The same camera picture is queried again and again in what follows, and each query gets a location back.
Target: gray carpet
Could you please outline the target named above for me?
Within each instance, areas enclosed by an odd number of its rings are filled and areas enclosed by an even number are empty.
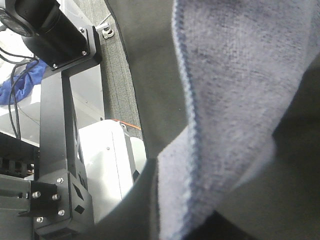
[[[104,0],[74,2],[95,26],[110,13]],[[135,91],[119,32],[112,16],[106,22],[114,30],[114,36],[107,40],[102,37],[101,32],[99,33],[103,55],[101,75],[106,118],[118,119],[140,127]],[[138,129],[129,127],[128,131],[132,137],[142,139],[142,133]]]

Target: gray cloth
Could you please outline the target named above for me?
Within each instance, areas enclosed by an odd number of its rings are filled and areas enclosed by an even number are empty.
[[[320,51],[319,10],[317,0],[175,1],[188,127],[158,157],[162,240],[202,224],[265,154]]]

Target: screw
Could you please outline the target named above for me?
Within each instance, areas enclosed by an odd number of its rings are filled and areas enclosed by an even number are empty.
[[[36,218],[36,222],[39,223],[39,224],[40,224],[40,223],[43,223],[43,222],[44,222],[44,218],[43,218],[42,216],[37,217],[37,218]]]
[[[61,216],[61,217],[62,217],[63,215],[65,215],[65,213],[66,213],[65,210],[60,210],[60,211],[58,211],[58,215]]]
[[[57,200],[59,200],[60,199],[60,195],[59,194],[54,194],[54,195],[52,195],[52,200],[53,201],[57,201]]]
[[[38,198],[40,198],[40,196],[41,196],[41,192],[39,192],[39,191],[35,191],[32,193],[33,199],[38,199]]]
[[[58,184],[62,184],[62,183],[64,182],[64,179],[63,179],[62,177],[59,177],[59,178],[56,180],[56,182],[57,182]]]

